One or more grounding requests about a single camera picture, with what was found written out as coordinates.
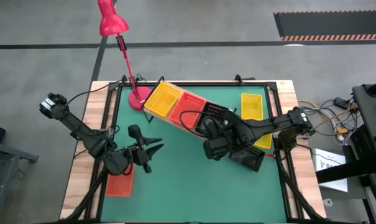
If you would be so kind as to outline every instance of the lamp base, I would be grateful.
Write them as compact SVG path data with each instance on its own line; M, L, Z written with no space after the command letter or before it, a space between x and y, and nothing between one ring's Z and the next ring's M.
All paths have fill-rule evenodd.
M137 96L132 91L128 95L128 102L133 109L143 110L142 104L144 104L146 98L148 98L152 90L150 88L147 88L146 86L138 86L136 91L138 91L139 98L137 98Z

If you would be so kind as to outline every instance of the yellow and black striped edge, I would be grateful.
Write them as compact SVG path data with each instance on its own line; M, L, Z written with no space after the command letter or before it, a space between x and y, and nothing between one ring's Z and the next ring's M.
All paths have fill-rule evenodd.
M310 14L310 13L342 13L342 12L376 12L376 10L349 10L349 11L298 11L274 12L277 14ZM351 35L285 35L282 41L319 41L319 40L376 40L376 34L351 34Z

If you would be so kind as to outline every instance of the wooden table frame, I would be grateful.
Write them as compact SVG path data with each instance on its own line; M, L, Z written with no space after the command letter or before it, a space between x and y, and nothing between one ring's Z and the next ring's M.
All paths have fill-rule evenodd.
M170 82L178 82L178 83L236 83L239 84L238 81L230 81L230 80L223 80L223 81L170 81ZM274 82L276 83L276 93L273 95L274 91L268 89L269 93L269 100L272 108L272 114L274 116L278 116L279 113L282 114L286 113L288 110L292 109L294 106L298 106L298 102L296 99L295 91L293 82L291 80L277 80L277 81L253 81L247 80L244 83L264 83L264 82ZM91 86L91 90L96 90L98 88L103 87L104 85L108 85L109 82L93 82ZM104 88L103 90L99 90L97 92L91 93L88 97L86 110L84 113L83 121L93 129L100 129L100 128L107 128L115 121L115 117L113 113L118 111L118 108L115 108L115 102L119 100L118 95L121 94L121 91L109 91L112 89L117 88L117 85L111 85L109 88ZM105 107L106 99L110 102L108 107ZM299 139L299 144L307 145L307 141ZM84 145L82 142L78 142L76 146L75 153L79 153L85 150ZM326 212L323 207L323 202L318 186L318 181L316 179L316 174L314 171L312 158L309 150L304 147L295 147L292 150L291 155L288 155L287 160L283 161L283 165L285 169L292 175L292 179L296 180L298 188L300 189L301 193L307 199L309 204L323 217L326 217ZM94 165L94 159L89 154L81 154L79 155L72 163L70 177L68 181L68 185L66 188L65 198L62 205L62 210L60 212L60 218L67 217L79 204L81 199L85 196L90 186L90 182L92 182L92 177L95 177L98 173L98 164ZM300 206L297 206L296 200L288 188L285 186L287 195L288 195L288 203L287 206L285 204L285 208L288 207L290 209L291 218L307 218L307 214L302 212ZM98 203L100 198L99 195L101 194L100 189L97 190L94 199L93 199L93 206L90 207L91 215L84 214L81 218L98 218L99 214L96 214L98 211Z

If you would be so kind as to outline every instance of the black floor mat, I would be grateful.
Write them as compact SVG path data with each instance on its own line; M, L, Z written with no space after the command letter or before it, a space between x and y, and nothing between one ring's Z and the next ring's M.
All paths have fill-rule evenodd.
M275 12L282 40L376 40L374 11Z

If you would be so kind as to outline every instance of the lamp shade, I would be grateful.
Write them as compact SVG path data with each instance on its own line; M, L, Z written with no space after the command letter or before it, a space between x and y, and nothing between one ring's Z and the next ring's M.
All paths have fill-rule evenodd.
M98 6L102 14L99 25L101 36L119 34L129 29L127 22L117 15L112 0L98 0Z

